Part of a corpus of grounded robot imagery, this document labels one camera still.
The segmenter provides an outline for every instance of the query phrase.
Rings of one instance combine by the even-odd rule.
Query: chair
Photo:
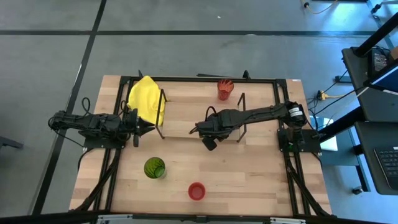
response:
[[[11,139],[4,138],[4,137],[1,137],[1,136],[0,136],[0,149],[1,149],[3,146],[11,146],[11,147],[20,149],[20,148],[22,148],[24,145],[21,144],[21,143],[19,143],[19,142],[16,142],[16,141],[13,141],[13,140],[11,140]]]
[[[371,10],[371,13],[372,14],[376,13],[377,10],[379,10],[381,8],[381,6],[384,4],[398,4],[398,1],[384,1],[384,2],[381,2],[380,4],[376,4],[374,6],[374,8]]]

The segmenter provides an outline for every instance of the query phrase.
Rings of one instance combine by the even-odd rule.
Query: plastic cup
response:
[[[217,89],[218,98],[220,100],[227,100],[234,89],[234,83],[231,80],[220,80],[217,83]]]
[[[205,186],[199,182],[192,183],[188,188],[188,194],[192,200],[201,200],[206,194]]]
[[[159,157],[152,157],[144,165],[145,175],[151,179],[164,178],[166,176],[166,165]]]

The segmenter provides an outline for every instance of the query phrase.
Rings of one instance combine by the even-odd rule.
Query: keyboard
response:
[[[398,147],[378,147],[374,149],[388,186],[398,190]]]

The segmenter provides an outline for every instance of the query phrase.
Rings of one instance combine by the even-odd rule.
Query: orange cup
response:
[[[234,83],[231,80],[220,80],[217,83],[217,89],[218,98],[220,100],[227,100],[234,89]]]

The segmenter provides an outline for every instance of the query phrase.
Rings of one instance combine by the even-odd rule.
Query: floor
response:
[[[92,30],[101,0],[3,0],[0,2],[0,136],[24,143],[21,150],[0,150],[0,217],[31,212],[55,133],[47,120],[64,110],[80,71],[83,81],[73,112],[82,114],[80,101],[94,105],[103,75],[195,76],[197,73],[253,78],[299,78],[307,97],[325,90],[345,71],[341,50],[359,46],[378,23],[366,3],[339,2],[313,15],[300,0],[112,0],[105,1],[98,30],[270,30],[289,35],[13,35],[4,30]],[[310,1],[314,11],[330,2]],[[383,6],[381,23],[398,11]],[[321,36],[311,31],[323,31]],[[398,44],[398,34],[390,36]],[[388,47],[388,41],[379,45]],[[328,94],[353,89],[336,85]],[[338,103],[348,104],[353,96]],[[330,101],[321,102],[322,108]],[[358,106],[354,101],[336,115]],[[333,107],[320,116],[330,117]],[[67,136],[83,142],[74,131]],[[73,192],[79,147],[65,141],[55,169],[44,213],[65,212]],[[397,223],[396,197],[369,193],[352,195],[359,185],[355,168],[324,167],[333,213],[341,218]]]

